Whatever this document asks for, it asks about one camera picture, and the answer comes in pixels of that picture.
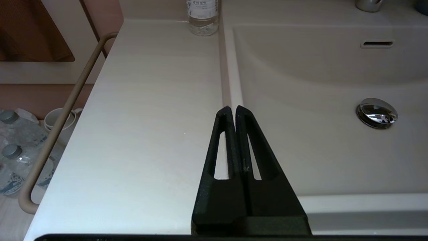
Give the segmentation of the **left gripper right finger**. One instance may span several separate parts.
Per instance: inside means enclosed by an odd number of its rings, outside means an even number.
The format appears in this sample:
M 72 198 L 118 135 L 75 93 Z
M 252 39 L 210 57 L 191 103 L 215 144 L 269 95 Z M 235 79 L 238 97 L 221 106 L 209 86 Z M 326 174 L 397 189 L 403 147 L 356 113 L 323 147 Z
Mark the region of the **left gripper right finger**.
M 254 114 L 239 105 L 235 124 L 250 215 L 306 220 L 307 215 Z

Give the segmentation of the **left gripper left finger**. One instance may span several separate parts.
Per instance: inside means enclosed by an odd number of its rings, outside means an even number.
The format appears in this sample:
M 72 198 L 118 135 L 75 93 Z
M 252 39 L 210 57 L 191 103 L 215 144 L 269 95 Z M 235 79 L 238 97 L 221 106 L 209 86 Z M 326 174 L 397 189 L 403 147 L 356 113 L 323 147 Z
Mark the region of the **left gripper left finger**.
M 215 178 L 220 134 L 226 136 L 228 179 Z M 246 216 L 242 166 L 233 114 L 229 106 L 220 109 L 213 125 L 205 163 L 191 216 L 192 235 L 229 235 L 234 221 Z

